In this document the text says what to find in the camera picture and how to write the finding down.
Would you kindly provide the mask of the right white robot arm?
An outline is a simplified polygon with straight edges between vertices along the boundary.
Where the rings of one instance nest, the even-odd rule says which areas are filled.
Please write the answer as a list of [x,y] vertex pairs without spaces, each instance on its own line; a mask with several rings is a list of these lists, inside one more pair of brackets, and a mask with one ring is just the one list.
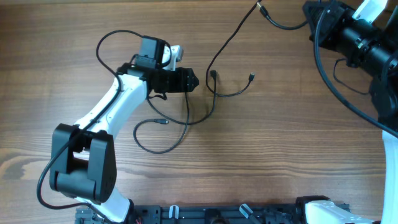
[[[373,25],[386,6],[386,1],[363,1],[353,9],[339,1],[307,1],[302,9],[322,80],[344,106],[382,130],[386,176],[380,222],[397,223],[397,11],[384,29]],[[361,68],[371,76],[368,94],[376,119],[352,105],[332,84],[320,58],[321,48],[341,53],[347,66]]]

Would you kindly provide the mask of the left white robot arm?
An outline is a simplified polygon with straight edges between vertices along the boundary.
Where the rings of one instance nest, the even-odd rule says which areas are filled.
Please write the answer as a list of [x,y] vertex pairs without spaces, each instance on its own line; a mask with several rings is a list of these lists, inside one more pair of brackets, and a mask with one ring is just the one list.
[[151,92],[165,100],[168,93],[188,93],[198,86],[191,68],[177,67],[183,48],[143,36],[139,52],[114,71],[108,92],[73,125],[59,124],[52,136],[46,171],[49,186],[75,204],[87,206],[105,223],[139,223],[132,200],[116,188],[114,140],[134,110]]

